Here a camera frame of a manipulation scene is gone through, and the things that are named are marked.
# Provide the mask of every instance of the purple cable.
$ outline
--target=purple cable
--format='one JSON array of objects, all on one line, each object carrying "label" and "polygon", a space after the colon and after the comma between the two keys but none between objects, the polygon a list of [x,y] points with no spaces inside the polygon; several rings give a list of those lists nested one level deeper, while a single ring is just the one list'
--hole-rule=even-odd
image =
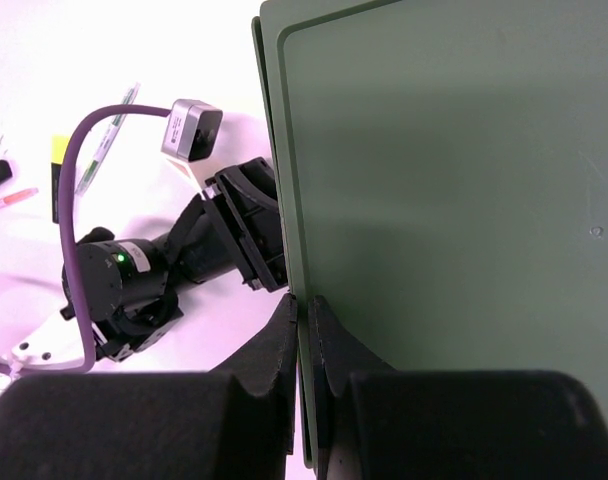
[{"label": "purple cable", "polygon": [[[115,115],[140,114],[156,117],[168,117],[171,111],[167,108],[148,107],[146,105],[112,105],[103,107],[86,116],[77,126],[68,142],[62,170],[60,171],[60,186],[58,191],[57,206],[60,220],[60,240],[62,242],[62,253],[64,255],[64,270],[71,292],[71,303],[77,317],[77,324],[82,337],[84,347],[84,363],[79,367],[66,370],[36,370],[30,367],[23,368],[20,374],[28,373],[86,373],[95,364],[95,338],[93,335],[93,322],[88,310],[88,302],[84,292],[82,273],[77,260],[77,245],[75,244],[75,229],[73,227],[73,204],[75,201],[75,164],[77,156],[82,148],[82,143],[91,128],[101,120]],[[5,363],[0,363],[0,373],[9,374],[11,368]]]}]

